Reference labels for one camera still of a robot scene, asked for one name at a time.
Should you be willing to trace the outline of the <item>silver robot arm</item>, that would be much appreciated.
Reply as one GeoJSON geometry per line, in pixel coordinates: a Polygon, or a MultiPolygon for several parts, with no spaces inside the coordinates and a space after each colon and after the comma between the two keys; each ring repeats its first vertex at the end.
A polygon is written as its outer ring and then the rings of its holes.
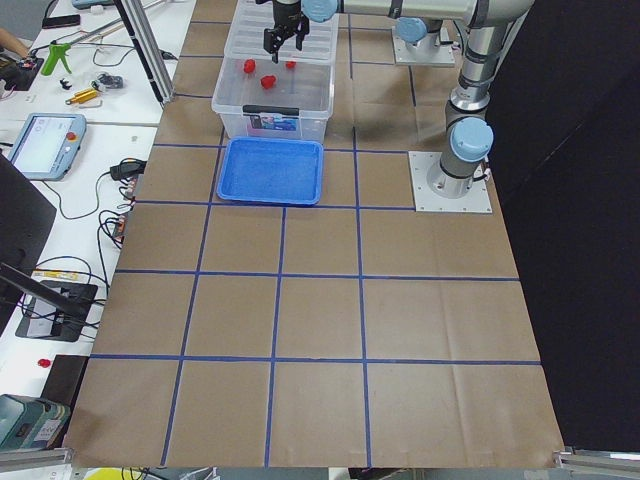
{"type": "Polygon", "coordinates": [[[457,84],[445,105],[446,145],[430,167],[427,183],[435,194],[458,199],[479,178],[475,175],[492,147],[493,131],[485,121],[489,88],[515,27],[531,9],[531,1],[271,1],[272,24],[263,33],[263,48],[278,60],[290,38],[301,49],[310,23],[337,13],[394,19],[393,33],[405,43],[413,63],[428,65],[421,54],[435,49],[442,23],[454,24],[460,35],[457,84]]]}
{"type": "Polygon", "coordinates": [[[401,17],[392,30],[395,62],[435,64],[450,57],[451,42],[442,30],[440,19],[401,17]]]}

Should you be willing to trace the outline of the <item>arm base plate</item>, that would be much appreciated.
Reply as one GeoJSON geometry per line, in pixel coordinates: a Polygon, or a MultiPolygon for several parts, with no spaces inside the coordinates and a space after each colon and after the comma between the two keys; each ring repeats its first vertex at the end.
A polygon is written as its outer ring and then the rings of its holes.
{"type": "Polygon", "coordinates": [[[466,179],[447,175],[440,152],[409,151],[415,210],[419,213],[491,214],[488,179],[482,166],[466,179]]]}
{"type": "Polygon", "coordinates": [[[428,33],[417,44],[403,40],[392,29],[394,62],[397,65],[422,65],[438,68],[453,68],[455,59],[448,31],[445,27],[438,34],[428,33]]]}

